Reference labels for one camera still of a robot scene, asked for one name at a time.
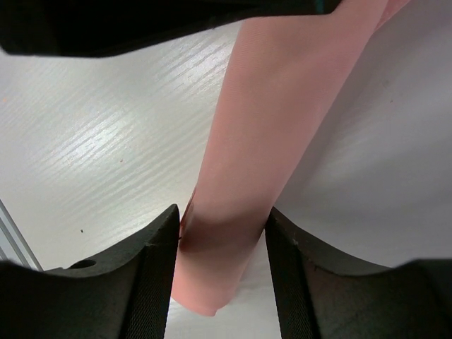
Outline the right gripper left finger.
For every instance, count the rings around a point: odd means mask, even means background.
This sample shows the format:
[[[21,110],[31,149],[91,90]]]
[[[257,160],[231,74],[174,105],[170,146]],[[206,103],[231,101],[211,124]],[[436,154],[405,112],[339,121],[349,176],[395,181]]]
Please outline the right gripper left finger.
[[[163,338],[179,242],[171,205],[69,268],[1,262],[2,338]]]

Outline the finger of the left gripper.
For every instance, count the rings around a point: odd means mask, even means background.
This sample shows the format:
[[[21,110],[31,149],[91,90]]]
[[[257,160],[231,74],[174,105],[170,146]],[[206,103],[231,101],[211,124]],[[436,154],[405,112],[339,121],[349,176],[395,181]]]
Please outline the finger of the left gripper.
[[[40,57],[113,57],[262,16],[332,13],[339,0],[2,0],[1,48]]]

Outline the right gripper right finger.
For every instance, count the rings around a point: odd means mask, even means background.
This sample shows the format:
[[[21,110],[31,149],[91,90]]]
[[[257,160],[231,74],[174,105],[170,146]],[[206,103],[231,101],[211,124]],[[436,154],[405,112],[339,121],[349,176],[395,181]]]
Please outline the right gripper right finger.
[[[451,261],[351,256],[273,210],[265,228],[283,338],[450,338]]]

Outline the pink cloth napkin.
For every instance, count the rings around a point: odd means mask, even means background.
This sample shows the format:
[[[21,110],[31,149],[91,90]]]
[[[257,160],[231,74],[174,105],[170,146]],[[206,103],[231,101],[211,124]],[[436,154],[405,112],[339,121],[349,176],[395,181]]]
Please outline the pink cloth napkin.
[[[242,23],[194,192],[172,298],[213,316],[234,297],[275,201],[374,32],[403,1]]]

